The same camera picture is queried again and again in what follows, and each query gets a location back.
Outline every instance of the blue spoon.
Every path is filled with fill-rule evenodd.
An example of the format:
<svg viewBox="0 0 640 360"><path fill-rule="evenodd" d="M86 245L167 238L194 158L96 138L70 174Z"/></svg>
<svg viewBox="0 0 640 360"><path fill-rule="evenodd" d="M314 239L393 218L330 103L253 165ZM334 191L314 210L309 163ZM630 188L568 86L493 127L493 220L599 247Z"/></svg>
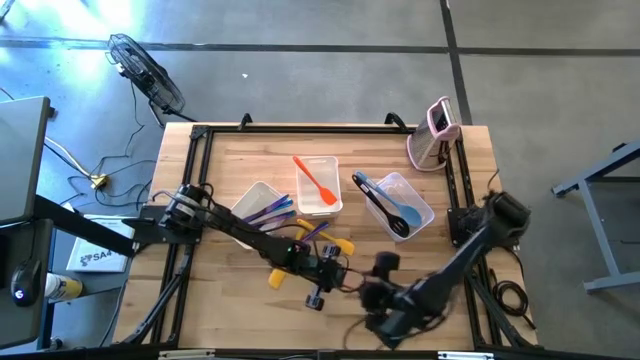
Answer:
<svg viewBox="0 0 640 360"><path fill-rule="evenodd" d="M363 174L361 171L356 171L356 176L359 177L360 180L364 181L367 186L377 191L378 194L382 195L383 198L389 200L389 202L398 209L398 211L400 212L400 216L404 219L404 221L407 222L407 224L416 227L422 224L422 216L420 216L418 210L414 209L412 206L400 204L399 202L393 200L391 196L389 196L378 186L378 184L369 179L367 175Z"/></svg>

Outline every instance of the gray metal stand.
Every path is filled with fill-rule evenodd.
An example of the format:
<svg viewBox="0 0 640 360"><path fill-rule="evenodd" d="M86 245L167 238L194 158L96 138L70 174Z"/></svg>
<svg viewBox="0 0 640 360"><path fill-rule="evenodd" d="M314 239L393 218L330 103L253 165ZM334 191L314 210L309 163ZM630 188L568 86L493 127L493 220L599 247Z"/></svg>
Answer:
<svg viewBox="0 0 640 360"><path fill-rule="evenodd" d="M630 144L617 148L606 160L599 162L582 174L551 189L551 192L553 192L556 197L563 197L572 190L580 190L585 207L589 213L591 225L593 226L596 238L598 239L598 245L602 251L602 256L604 257L607 269L609 270L609 276L584 283L584 288L587 290L587 293L620 286L640 284L640 271L629 273L620 272L616 259L611 251L609 239L607 238L607 234L605 233L602 225L602 217L598 214L596 204L591 195L591 191L589 190L591 183L599 181L640 182L640 179L637 177L605 177L605 175L638 157L640 157L640 140L636 140Z"/></svg>

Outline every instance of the pink object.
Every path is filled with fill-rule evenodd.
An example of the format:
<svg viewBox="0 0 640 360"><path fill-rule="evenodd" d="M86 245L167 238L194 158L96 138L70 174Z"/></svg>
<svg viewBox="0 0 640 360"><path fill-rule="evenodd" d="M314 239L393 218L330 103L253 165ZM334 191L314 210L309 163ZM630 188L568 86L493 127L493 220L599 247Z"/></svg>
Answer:
<svg viewBox="0 0 640 360"><path fill-rule="evenodd" d="M442 119L439 119L438 124L435 123L433 114L437 110L443 112L446 123L440 123ZM460 136L460 125L454 120L448 96L441 97L427 109L425 119L418 125L415 133L407 138L409 160L411 160L416 169L434 171L445 166L444 162L438 162L438 153L441 143L447 142L451 147L453 142Z"/></svg>

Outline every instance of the black clamp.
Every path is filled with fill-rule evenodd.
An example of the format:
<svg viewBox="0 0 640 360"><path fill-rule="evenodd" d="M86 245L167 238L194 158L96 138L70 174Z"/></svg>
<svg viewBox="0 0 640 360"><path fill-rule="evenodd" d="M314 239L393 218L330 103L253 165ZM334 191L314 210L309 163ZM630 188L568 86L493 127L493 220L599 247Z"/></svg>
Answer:
<svg viewBox="0 0 640 360"><path fill-rule="evenodd" d="M253 122L253 119L251 118L251 115L249 113L245 113L244 116L242 117L242 121L240 121L240 125L238 125L238 131L243 131L244 126L252 122Z"/></svg>
<svg viewBox="0 0 640 360"><path fill-rule="evenodd" d="M385 125L396 124L400 128L400 131L403 133L409 133L409 129L407 125L405 125L404 121L398 116L398 114L391 112L387 114L387 117L384 119Z"/></svg>

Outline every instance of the computer monitor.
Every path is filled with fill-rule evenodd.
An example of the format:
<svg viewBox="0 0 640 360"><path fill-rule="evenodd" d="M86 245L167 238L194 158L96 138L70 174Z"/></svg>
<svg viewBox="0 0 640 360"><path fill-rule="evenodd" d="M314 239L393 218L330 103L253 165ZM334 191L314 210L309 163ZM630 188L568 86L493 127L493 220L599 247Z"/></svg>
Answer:
<svg viewBox="0 0 640 360"><path fill-rule="evenodd" d="M33 215L49 98L0 103L0 225Z"/></svg>

